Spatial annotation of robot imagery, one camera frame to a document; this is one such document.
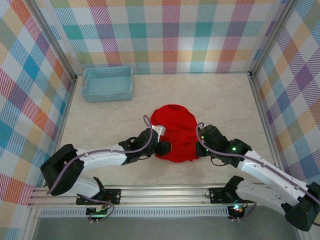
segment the blue plastic tray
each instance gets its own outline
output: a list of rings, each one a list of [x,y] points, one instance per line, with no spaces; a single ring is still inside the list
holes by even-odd
[[[114,66],[84,70],[81,94],[89,102],[132,99],[132,67]]]

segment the plaid wallpaper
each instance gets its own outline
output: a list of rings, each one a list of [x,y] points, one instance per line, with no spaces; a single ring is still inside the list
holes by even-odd
[[[63,44],[42,1],[36,0]],[[246,72],[274,0],[50,0],[77,59],[135,73]]]
[[[300,0],[257,75],[285,171],[320,184],[320,0]]]
[[[15,240],[72,81],[23,0],[0,0],[0,240]]]
[[[267,31],[265,32],[265,35],[263,36],[263,39],[259,45],[259,48],[254,55],[253,61],[251,62],[251,65],[249,67],[250,72],[253,70],[253,68],[257,62],[257,59],[260,56],[262,49],[265,47],[266,43],[268,42],[270,33],[274,30],[274,27],[276,26],[276,23],[279,20],[281,13],[283,12],[287,2],[288,2],[288,0],[281,0],[281,3],[279,5],[277,11],[276,11],[275,15],[273,16],[272,21],[271,21]]]

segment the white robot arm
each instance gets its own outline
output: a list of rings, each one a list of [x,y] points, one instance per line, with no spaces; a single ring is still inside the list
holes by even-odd
[[[40,168],[49,193],[58,196],[69,192],[78,194],[78,198],[84,197],[85,202],[88,202],[88,198],[105,201],[106,193],[100,180],[83,176],[81,173],[110,165],[134,163],[141,156],[163,156],[169,153],[171,144],[160,140],[164,131],[163,126],[152,126],[138,137],[129,138],[104,150],[77,150],[72,144],[63,146]],[[215,194],[223,194],[230,203],[239,200],[256,202],[283,214],[296,228],[303,231],[310,229],[320,212],[319,184],[313,182],[307,185],[284,173],[243,141],[228,141],[212,125],[201,128],[198,124],[196,135],[198,142],[195,149],[198,157],[218,158],[225,165],[230,164],[256,177],[267,186],[256,185],[234,176],[223,188],[223,193],[210,188],[210,200],[214,199]]]

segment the marble floor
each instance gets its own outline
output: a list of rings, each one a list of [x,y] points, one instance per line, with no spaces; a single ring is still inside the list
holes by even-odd
[[[228,139],[238,138],[272,162],[266,136],[246,74],[133,75],[131,101],[87,103],[79,79],[61,145],[80,149],[107,148],[146,129],[143,115],[167,105],[186,107],[198,122],[217,126]],[[234,176],[254,177],[209,157],[173,163],[154,156],[125,166],[85,173],[105,185],[219,184]]]

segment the crumpled red fabric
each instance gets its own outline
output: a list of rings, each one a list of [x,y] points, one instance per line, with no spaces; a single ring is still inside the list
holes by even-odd
[[[170,160],[175,163],[193,161],[196,154],[196,118],[184,106],[169,104],[157,110],[151,116],[152,125],[162,125],[166,128],[161,141],[171,143],[171,151],[158,156],[159,159]]]

